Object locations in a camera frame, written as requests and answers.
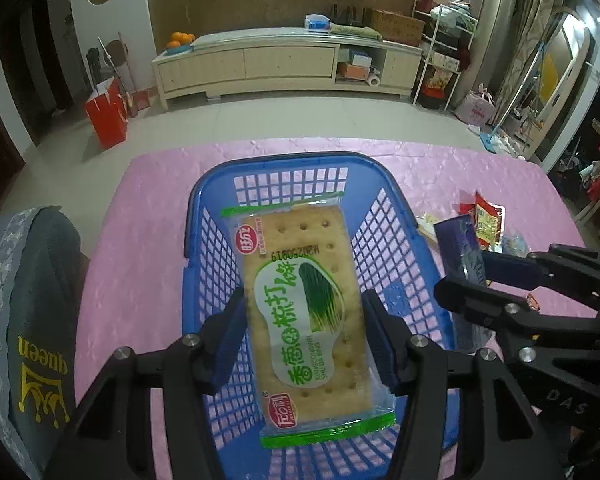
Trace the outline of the orange snack packet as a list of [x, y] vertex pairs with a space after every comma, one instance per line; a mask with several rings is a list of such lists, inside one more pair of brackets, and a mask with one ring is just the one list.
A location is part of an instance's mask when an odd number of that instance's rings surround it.
[[532, 294], [528, 294], [526, 296], [527, 299], [527, 304], [528, 306], [535, 311], [539, 311], [541, 309], [540, 304], [538, 303], [538, 300], [535, 299], [535, 296], [533, 296]]

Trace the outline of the blue purple candy bar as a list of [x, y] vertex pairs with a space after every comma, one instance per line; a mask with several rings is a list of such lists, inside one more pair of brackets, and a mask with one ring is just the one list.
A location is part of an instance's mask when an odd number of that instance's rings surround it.
[[[434, 225], [445, 276], [462, 278], [472, 284], [486, 284], [486, 270], [474, 222], [469, 214], [443, 220]], [[475, 354], [491, 338], [492, 332], [452, 313], [455, 349]]]

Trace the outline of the red yellow snack pouch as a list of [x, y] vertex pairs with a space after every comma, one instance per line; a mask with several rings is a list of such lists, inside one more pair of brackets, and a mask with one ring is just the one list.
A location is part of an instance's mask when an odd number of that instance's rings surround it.
[[478, 242], [483, 250], [502, 251], [506, 210], [503, 206], [488, 202], [475, 192], [474, 225]]

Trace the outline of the green cracker packet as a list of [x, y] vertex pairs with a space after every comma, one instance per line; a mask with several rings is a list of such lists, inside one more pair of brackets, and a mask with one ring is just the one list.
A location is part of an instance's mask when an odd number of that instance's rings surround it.
[[342, 200], [333, 192], [222, 212], [242, 276], [266, 448], [355, 438], [396, 420], [366, 338]]

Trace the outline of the small red snack pouch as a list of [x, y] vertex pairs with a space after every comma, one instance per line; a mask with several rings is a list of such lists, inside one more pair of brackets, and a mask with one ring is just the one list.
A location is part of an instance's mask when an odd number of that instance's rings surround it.
[[459, 214], [474, 214], [475, 208], [476, 208], [475, 203], [470, 203], [470, 204], [460, 203], [458, 205], [458, 213]]

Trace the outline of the clear white cracker packet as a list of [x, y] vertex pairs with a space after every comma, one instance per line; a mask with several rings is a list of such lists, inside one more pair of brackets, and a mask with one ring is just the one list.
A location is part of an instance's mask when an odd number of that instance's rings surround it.
[[440, 219], [429, 212], [424, 212], [417, 216], [416, 220], [418, 224], [417, 231], [426, 240], [429, 247], [437, 252], [439, 250], [439, 244], [434, 226]]

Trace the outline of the pink gift bag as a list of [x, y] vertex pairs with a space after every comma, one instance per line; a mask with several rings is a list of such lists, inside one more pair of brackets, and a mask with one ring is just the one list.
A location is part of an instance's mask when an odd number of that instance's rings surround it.
[[454, 115], [466, 125], [482, 128], [493, 117], [495, 105], [486, 90], [469, 91], [454, 110]]

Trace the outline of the grey queen print cushion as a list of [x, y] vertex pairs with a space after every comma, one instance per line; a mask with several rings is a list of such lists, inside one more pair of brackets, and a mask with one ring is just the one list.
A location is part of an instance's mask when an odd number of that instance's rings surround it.
[[76, 406], [82, 286], [80, 236], [58, 208], [0, 217], [0, 445], [30, 479]]

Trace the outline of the standing arched mirror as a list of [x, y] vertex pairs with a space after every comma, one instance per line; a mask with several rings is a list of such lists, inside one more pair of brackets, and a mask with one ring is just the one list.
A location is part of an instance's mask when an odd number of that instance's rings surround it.
[[591, 41], [591, 32], [580, 15], [566, 6], [558, 6], [540, 50], [535, 99], [530, 104], [524, 133], [524, 159], [534, 155], [554, 128], [580, 77]]

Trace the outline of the white metal shelf rack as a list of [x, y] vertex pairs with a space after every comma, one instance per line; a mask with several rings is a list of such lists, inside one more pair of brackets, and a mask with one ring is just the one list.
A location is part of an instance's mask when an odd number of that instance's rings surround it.
[[457, 84], [470, 65], [478, 18], [467, 1], [436, 3], [415, 0], [412, 17], [424, 22], [420, 48], [422, 60], [413, 94], [422, 107], [448, 110]]

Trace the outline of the brown cardboard box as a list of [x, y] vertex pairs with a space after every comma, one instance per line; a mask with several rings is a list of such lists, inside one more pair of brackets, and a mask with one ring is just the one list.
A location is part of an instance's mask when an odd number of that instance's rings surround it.
[[383, 40], [418, 47], [425, 23], [399, 13], [384, 10], [370, 11], [370, 28], [380, 33]]

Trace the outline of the red paper bag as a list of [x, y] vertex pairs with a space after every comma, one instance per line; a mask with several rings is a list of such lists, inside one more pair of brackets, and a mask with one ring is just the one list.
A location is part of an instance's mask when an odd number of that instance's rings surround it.
[[128, 132], [128, 114], [116, 77], [96, 84], [84, 104], [84, 110], [104, 150], [109, 150], [125, 141]]

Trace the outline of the green folded towel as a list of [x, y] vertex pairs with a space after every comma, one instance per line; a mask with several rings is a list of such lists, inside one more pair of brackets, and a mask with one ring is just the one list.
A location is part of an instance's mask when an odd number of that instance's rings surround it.
[[330, 23], [328, 30], [333, 35], [365, 38], [374, 41], [382, 40], [381, 34], [377, 30], [368, 26], [352, 26]]

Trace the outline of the blue tissue pack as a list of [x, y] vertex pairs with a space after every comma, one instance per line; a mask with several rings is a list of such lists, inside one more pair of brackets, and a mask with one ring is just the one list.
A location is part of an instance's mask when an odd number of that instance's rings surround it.
[[304, 19], [304, 28], [310, 32], [324, 32], [329, 30], [330, 18], [324, 14], [306, 14]]

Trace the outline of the cream tv cabinet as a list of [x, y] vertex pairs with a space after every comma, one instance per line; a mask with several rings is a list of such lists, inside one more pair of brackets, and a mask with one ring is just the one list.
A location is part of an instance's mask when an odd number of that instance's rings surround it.
[[274, 27], [218, 32], [152, 61], [163, 107], [181, 96], [339, 91], [408, 98], [422, 49], [388, 40]]

